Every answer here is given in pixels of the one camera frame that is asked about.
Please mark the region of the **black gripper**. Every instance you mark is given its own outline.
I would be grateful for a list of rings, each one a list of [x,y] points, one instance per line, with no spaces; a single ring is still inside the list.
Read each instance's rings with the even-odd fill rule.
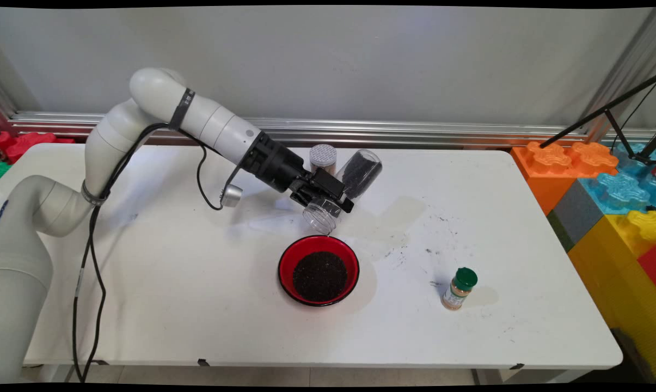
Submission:
[[[352,213],[353,201],[342,192],[345,184],[318,167],[310,177],[303,159],[261,131],[244,155],[244,170],[279,193],[291,187],[291,199],[308,207],[315,199],[330,201],[345,213]],[[310,184],[294,184],[296,181]],[[342,193],[339,197],[330,193]]]

